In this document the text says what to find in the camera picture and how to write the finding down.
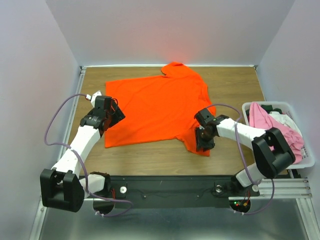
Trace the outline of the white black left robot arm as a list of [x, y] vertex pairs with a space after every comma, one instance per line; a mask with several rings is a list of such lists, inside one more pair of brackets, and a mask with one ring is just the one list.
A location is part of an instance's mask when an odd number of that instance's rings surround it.
[[81, 120], [71, 144], [62, 157], [50, 169], [40, 174], [42, 204], [48, 208], [78, 212], [88, 197], [115, 201], [115, 190], [110, 175], [91, 172], [85, 168], [85, 160], [94, 145], [109, 128], [122, 121], [125, 115], [115, 99], [95, 102], [91, 111]]

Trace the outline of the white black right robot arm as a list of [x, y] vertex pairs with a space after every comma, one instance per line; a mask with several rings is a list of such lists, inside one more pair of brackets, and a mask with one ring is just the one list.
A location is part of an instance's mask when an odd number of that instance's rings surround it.
[[215, 147], [214, 137], [234, 140], [253, 152], [255, 162], [244, 164], [244, 169], [230, 182], [231, 192], [242, 195], [248, 186], [257, 185], [263, 179], [274, 179], [296, 160], [296, 157], [278, 128], [261, 129], [251, 127], [225, 115], [213, 116], [206, 109], [194, 118], [199, 123], [195, 129], [196, 150], [208, 151]]

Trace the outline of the orange t shirt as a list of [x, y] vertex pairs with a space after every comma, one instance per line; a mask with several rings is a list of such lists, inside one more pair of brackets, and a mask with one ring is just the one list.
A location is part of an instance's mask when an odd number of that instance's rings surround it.
[[105, 93], [118, 101], [124, 120], [104, 135], [105, 148], [177, 139], [196, 155], [210, 156], [197, 150], [195, 114], [211, 105], [208, 86], [202, 77], [178, 62], [149, 77], [108, 81]]

